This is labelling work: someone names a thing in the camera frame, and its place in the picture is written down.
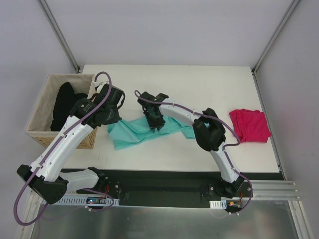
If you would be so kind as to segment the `teal t-shirt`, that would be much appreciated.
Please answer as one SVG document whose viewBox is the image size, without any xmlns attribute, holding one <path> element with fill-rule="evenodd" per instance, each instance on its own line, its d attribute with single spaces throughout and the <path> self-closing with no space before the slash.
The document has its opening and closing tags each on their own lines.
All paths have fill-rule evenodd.
<svg viewBox="0 0 319 239">
<path fill-rule="evenodd" d="M 164 120 L 164 127 L 155 131 L 149 128 L 146 117 L 131 121 L 121 120 L 107 126 L 109 140 L 116 150 L 121 150 L 178 132 L 182 132 L 186 139 L 195 138 L 192 127 L 172 117 L 164 117 Z"/>
</svg>

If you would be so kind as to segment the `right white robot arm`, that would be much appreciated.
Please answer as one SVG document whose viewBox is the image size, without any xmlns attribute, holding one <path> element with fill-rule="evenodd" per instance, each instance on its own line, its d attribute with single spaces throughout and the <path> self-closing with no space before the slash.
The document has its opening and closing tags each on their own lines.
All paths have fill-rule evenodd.
<svg viewBox="0 0 319 239">
<path fill-rule="evenodd" d="M 217 195 L 232 198 L 242 191 L 245 179 L 226 152 L 226 147 L 239 145 L 240 139 L 230 126 L 218 118 L 213 109 L 207 108 L 199 113 L 162 93 L 153 96 L 148 92 L 140 94 L 136 90 L 135 95 L 150 129 L 160 130 L 165 124 L 164 116 L 192 127 L 197 144 L 211 154 L 220 170 L 221 179 L 213 184 L 213 191 Z"/>
</svg>

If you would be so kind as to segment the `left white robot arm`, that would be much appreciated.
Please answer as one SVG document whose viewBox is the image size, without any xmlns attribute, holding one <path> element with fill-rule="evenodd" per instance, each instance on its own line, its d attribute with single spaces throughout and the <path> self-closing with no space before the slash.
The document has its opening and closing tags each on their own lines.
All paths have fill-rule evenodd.
<svg viewBox="0 0 319 239">
<path fill-rule="evenodd" d="M 58 202 L 65 193 L 85 188 L 95 194 L 104 192 L 106 176 L 95 167 L 71 173 L 62 173 L 61 169 L 93 130 L 121 120 L 118 109 L 124 100 L 124 91 L 109 84 L 104 84 L 92 98 L 78 100 L 57 137 L 30 166 L 21 165 L 17 174 L 50 205 Z"/>
</svg>

